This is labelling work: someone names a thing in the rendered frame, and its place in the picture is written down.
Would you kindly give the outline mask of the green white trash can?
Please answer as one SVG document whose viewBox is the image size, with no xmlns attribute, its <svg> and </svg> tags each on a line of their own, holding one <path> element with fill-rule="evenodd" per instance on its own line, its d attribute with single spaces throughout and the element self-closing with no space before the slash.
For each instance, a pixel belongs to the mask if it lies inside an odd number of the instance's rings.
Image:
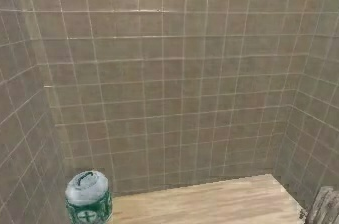
<svg viewBox="0 0 339 224">
<path fill-rule="evenodd" d="M 109 180 L 99 171 L 75 175 L 65 189 L 70 224 L 107 224 L 112 216 Z"/>
</svg>

